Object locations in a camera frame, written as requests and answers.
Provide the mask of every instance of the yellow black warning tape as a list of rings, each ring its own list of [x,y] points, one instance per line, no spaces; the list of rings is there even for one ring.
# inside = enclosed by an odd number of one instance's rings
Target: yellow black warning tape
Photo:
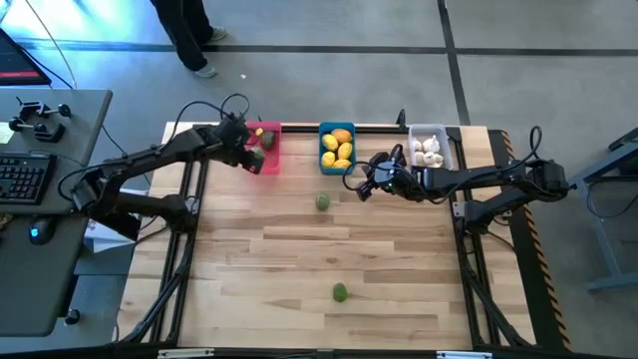
[[[509,158],[513,160],[514,150],[511,147],[511,142],[509,141],[509,134],[505,131],[501,131],[501,133],[502,133],[502,138],[505,142],[505,148],[507,149],[507,154],[509,155]],[[562,336],[562,343],[565,349],[569,351],[573,351],[571,347],[571,342],[569,341],[569,336],[567,336],[567,328],[565,327],[565,321],[562,318],[562,311],[560,310],[560,305],[558,304],[558,299],[556,298],[554,283],[551,280],[551,275],[549,274],[549,267],[547,266],[547,260],[545,259],[545,254],[542,251],[542,246],[540,245],[540,239],[538,238],[538,230],[536,230],[536,223],[534,222],[533,216],[531,214],[531,209],[529,209],[529,204],[524,205],[523,210],[525,212],[525,216],[527,217],[527,224],[529,225],[529,231],[531,233],[531,237],[534,240],[536,255],[538,256],[538,261],[540,262],[540,270],[542,270],[545,277],[547,293],[549,294],[551,305],[554,307],[554,316],[556,317],[556,322],[558,323],[558,331],[560,332],[560,335]]]

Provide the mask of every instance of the concrete floor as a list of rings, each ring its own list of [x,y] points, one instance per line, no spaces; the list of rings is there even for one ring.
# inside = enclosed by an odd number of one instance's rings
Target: concrete floor
[[[106,126],[128,151],[158,142],[165,122],[172,121],[184,103],[220,102],[234,92],[247,95],[250,116],[264,120],[392,123],[405,108],[411,124],[458,125],[455,99],[463,91],[466,103],[461,108],[467,106],[471,124],[509,131],[519,156],[528,151],[529,129],[541,125],[544,136],[539,153],[564,165],[568,175],[601,158],[611,141],[636,126],[635,53],[625,57],[558,57],[551,52],[534,57],[463,55],[458,58],[460,77],[455,79],[445,54],[399,50],[396,54],[263,53],[250,48],[331,45],[350,46],[352,52],[361,52],[361,46],[444,48],[437,0],[204,0],[213,24],[230,32],[222,44],[239,45],[243,51],[207,53],[219,75],[206,80],[186,70],[168,46],[161,46],[169,42],[148,0],[32,3],[58,39],[93,49],[65,50],[65,54],[81,88],[114,91]],[[638,3],[634,0],[447,3],[459,48],[638,49]],[[46,39],[21,1],[13,4],[2,27],[25,44]],[[94,51],[105,45],[99,42],[124,43],[120,49],[127,51]],[[160,46],[144,52],[139,44]],[[32,53],[69,78],[57,52]],[[456,87],[451,79],[460,80]],[[63,85],[54,79],[54,87]],[[213,121],[217,113],[193,108],[185,119]],[[132,127],[145,130],[132,131]],[[93,162],[117,154],[100,137]],[[136,179],[130,186],[147,185]],[[628,199],[615,198],[615,206]],[[571,194],[564,201],[535,203],[532,208],[574,349],[635,357],[638,285],[593,294],[585,290],[588,281],[607,271],[580,199]],[[571,219],[564,215],[567,212],[573,213]],[[620,250],[635,258],[636,247]],[[126,250],[84,255],[77,268],[82,275],[73,305],[86,313],[86,322],[59,325],[44,339],[0,340],[0,352],[108,342],[130,256]],[[97,287],[109,295],[92,289]]]

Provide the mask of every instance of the desk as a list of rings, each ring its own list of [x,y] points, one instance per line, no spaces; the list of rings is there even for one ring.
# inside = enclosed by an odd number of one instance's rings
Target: desk
[[[171,129],[168,124],[164,140]],[[469,167],[493,164],[486,128],[455,130]],[[357,159],[405,146],[406,139],[358,130]],[[316,133],[284,133],[274,177],[209,165],[178,345],[472,348],[450,207],[381,191],[359,202],[340,177],[319,173],[317,142]],[[156,171],[151,194],[178,192],[182,169]],[[356,170],[349,181],[361,177]],[[498,190],[475,190],[475,196]],[[326,212],[315,208],[318,191],[331,196]],[[508,228],[490,229],[511,240]],[[494,301],[522,337],[536,342],[516,254],[488,237],[482,247]],[[166,249],[167,235],[137,247],[119,315],[123,335],[157,297]],[[331,298],[336,282],[350,291],[344,303]],[[486,337],[482,310],[478,319]]]
[[[0,151],[27,152],[34,148],[54,151],[76,159],[83,165],[89,162],[112,93],[108,90],[0,90],[0,118],[17,115],[22,101],[43,101],[49,107],[65,103],[73,117],[64,118],[67,131],[58,144],[44,144],[30,134],[14,134]],[[56,191],[57,179],[76,170],[77,164],[59,158],[56,173],[45,195],[43,206],[0,206],[0,210],[16,213],[15,219],[0,232],[0,336],[45,336],[53,330],[73,274],[84,238],[88,219],[61,218],[55,236],[44,245],[33,245],[28,238],[28,226],[33,211],[69,211],[70,204],[62,201]]]

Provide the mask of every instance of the keyboard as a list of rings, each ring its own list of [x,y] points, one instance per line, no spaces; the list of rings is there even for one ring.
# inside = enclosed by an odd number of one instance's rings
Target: keyboard
[[[57,156],[0,153],[0,204],[40,204]]]

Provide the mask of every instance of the wooden tabletop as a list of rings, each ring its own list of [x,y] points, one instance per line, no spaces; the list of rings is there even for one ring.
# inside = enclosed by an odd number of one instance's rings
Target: wooden tabletop
[[[164,139],[171,130],[167,124]],[[469,167],[493,164],[486,128],[462,127],[462,136]],[[357,159],[406,141],[358,135]],[[360,202],[341,177],[320,174],[317,149],[316,135],[283,134],[278,176],[210,164],[179,346],[471,348],[450,207],[380,190]],[[178,192],[182,169],[156,171],[151,194]],[[362,176],[357,169],[348,181]],[[331,197],[326,212],[315,208],[319,191]],[[158,220],[142,235],[162,226]],[[490,230],[511,240],[506,227]],[[119,315],[123,336],[158,295],[167,237],[136,249]],[[494,301],[534,342],[515,254],[489,236],[482,244]],[[343,303],[332,299],[337,282],[350,292]],[[481,306],[478,314],[488,338]]]

